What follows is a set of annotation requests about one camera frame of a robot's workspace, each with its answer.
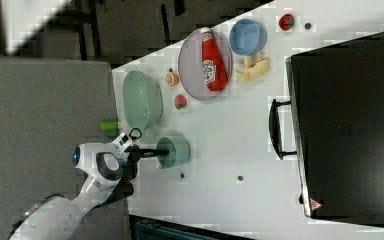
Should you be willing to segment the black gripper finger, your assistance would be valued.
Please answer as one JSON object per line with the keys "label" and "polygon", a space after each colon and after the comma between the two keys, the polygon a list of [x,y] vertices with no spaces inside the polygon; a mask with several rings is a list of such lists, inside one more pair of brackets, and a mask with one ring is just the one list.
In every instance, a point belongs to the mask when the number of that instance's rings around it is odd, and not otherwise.
{"label": "black gripper finger", "polygon": [[158,155],[155,154],[141,154],[140,158],[152,158],[152,157],[158,157]]}
{"label": "black gripper finger", "polygon": [[155,154],[158,156],[165,156],[169,154],[169,150],[159,150],[159,149],[141,149],[140,150],[140,155],[141,154]]}

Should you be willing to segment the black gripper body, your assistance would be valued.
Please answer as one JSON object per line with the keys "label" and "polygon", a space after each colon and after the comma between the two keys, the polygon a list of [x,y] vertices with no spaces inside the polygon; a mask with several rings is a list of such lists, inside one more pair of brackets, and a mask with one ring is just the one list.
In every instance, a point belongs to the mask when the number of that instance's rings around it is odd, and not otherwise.
{"label": "black gripper body", "polygon": [[140,160],[140,148],[133,145],[128,151],[128,164],[136,164]]}

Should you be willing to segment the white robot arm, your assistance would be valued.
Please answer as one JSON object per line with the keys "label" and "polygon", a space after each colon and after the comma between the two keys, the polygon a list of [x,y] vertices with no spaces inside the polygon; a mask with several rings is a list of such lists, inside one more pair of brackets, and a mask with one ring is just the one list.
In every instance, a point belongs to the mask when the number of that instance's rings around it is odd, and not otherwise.
{"label": "white robot arm", "polygon": [[125,133],[109,143],[77,145],[72,163],[87,175],[79,194],[72,200],[52,194],[35,204],[13,225],[7,240],[69,240],[82,219],[107,202],[127,166],[168,154],[166,149],[142,149]]}

